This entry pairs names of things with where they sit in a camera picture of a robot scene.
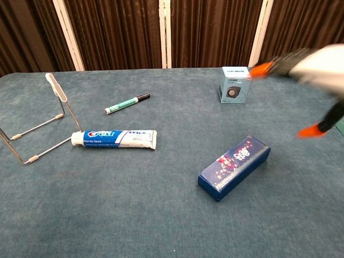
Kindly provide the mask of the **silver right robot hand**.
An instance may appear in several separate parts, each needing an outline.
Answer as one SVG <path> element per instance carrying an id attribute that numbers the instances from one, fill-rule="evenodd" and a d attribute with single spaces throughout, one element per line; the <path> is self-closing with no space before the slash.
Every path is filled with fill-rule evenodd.
<path id="1" fill-rule="evenodd" d="M 257 64 L 249 71 L 251 78 L 269 75 L 290 77 L 307 82 L 334 95 L 338 101 L 324 118 L 300 130 L 298 138 L 319 138 L 343 118 L 343 44 L 320 49 L 300 48 Z"/>

